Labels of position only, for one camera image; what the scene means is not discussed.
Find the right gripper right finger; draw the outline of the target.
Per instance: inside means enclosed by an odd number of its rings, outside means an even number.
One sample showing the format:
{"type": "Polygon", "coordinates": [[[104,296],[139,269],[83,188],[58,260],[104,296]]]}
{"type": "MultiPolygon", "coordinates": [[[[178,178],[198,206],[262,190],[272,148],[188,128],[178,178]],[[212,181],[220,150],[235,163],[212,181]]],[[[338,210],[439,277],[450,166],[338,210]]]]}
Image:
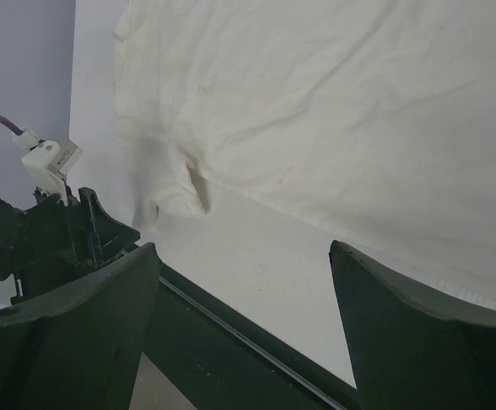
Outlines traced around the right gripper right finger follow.
{"type": "Polygon", "coordinates": [[[364,409],[496,409],[496,311],[334,241],[330,266],[364,409]]]}

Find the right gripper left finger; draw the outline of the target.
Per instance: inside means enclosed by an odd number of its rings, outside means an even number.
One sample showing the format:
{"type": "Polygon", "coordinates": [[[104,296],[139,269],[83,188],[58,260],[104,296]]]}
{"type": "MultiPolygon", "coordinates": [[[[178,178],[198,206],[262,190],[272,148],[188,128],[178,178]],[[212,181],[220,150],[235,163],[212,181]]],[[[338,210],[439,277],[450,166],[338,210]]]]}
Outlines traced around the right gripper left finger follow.
{"type": "Polygon", "coordinates": [[[155,304],[147,243],[83,278],[0,310],[0,409],[127,409],[155,304]]]}

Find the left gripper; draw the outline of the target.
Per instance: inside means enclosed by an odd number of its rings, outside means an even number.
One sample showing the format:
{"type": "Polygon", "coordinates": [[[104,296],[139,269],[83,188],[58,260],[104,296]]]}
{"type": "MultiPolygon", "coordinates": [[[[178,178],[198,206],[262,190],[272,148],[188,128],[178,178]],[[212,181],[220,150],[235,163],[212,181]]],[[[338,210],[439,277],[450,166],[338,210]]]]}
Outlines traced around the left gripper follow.
{"type": "Polygon", "coordinates": [[[19,295],[43,295],[82,278],[92,263],[112,263],[141,238],[138,230],[112,218],[90,188],[79,189],[80,201],[67,190],[67,203],[41,190],[34,196],[36,205],[20,215],[15,244],[19,295]]]}

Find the cream white t shirt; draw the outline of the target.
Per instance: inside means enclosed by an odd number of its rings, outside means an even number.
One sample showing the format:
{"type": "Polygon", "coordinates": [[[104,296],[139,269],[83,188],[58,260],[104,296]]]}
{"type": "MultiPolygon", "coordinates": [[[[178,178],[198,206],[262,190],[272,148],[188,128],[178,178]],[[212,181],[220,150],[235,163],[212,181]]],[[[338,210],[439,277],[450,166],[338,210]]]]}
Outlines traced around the cream white t shirt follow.
{"type": "Polygon", "coordinates": [[[496,301],[496,1],[130,1],[116,135],[136,220],[191,176],[496,301]]]}

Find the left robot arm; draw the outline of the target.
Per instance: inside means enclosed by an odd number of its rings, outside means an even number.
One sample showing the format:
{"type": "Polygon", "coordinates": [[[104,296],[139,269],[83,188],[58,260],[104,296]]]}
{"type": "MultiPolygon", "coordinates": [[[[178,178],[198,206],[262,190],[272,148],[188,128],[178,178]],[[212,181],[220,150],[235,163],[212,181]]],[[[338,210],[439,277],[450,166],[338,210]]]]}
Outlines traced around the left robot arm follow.
{"type": "MultiPolygon", "coordinates": [[[[91,274],[132,251],[141,234],[112,218],[95,191],[34,193],[15,208],[0,198],[0,282],[14,280],[15,305],[91,274]]],[[[0,310],[7,305],[0,302],[0,310]]]]}

